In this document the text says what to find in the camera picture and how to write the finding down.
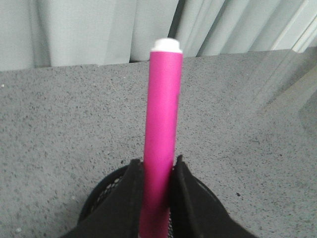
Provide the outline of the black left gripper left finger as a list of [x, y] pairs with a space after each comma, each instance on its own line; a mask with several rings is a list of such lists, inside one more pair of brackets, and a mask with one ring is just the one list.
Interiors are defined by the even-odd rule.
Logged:
[[144, 169], [139, 159], [101, 180], [65, 238], [136, 238], [143, 197]]

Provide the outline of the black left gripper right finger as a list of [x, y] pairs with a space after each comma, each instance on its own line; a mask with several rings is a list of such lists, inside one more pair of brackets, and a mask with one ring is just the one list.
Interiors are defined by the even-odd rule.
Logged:
[[180, 155], [170, 178], [170, 220], [174, 238], [254, 238], [234, 221], [215, 194], [192, 175]]

